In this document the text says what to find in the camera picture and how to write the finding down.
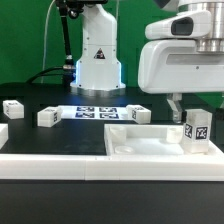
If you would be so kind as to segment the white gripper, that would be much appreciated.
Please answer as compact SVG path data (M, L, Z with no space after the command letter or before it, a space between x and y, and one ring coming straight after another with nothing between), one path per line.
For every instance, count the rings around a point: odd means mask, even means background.
M138 85L146 93L169 93L172 119L181 123L181 93L224 91L224 53L199 53L193 40L148 42L140 55ZM221 135L224 101L213 115L214 131Z

